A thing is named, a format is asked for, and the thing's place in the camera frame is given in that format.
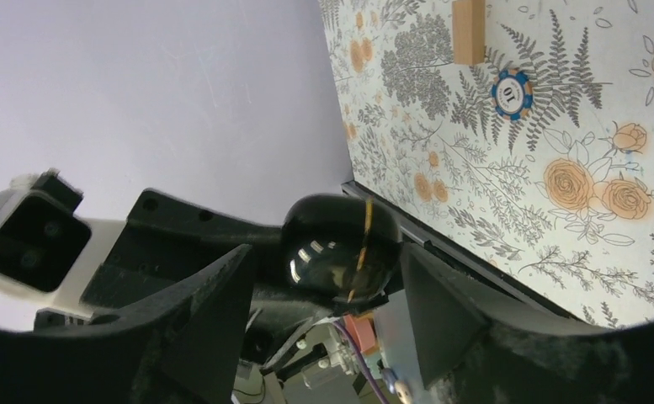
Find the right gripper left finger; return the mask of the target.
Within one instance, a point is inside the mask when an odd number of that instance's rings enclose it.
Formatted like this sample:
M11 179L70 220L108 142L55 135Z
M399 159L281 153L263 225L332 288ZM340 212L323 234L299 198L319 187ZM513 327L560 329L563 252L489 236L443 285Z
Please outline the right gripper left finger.
M228 403L256 254L198 273L86 325L0 330L0 403Z

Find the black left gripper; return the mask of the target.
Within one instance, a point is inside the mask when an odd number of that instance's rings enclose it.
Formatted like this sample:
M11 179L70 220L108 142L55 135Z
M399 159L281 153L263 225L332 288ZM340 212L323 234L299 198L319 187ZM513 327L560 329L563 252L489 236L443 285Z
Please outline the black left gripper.
M241 358L265 369L278 367L318 321L369 309L382 294L347 305L290 285L280 252L283 224L259 225L148 189L82 301L98 306L97 314L128 306L248 245L256 254L256 269Z

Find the black earbud charging case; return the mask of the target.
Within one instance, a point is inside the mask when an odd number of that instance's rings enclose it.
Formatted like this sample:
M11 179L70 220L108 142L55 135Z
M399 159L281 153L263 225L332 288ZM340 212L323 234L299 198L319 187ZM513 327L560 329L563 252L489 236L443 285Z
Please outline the black earbud charging case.
M290 285L337 303L366 303L395 272L402 247L398 220L372 199L314 194L298 200L281 229Z

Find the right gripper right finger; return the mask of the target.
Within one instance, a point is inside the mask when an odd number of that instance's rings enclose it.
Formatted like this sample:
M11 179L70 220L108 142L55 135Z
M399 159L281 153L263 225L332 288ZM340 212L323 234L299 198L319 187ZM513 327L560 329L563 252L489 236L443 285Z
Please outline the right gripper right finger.
M450 403L654 403L654 321L612 329L539 311L407 244L423 383Z

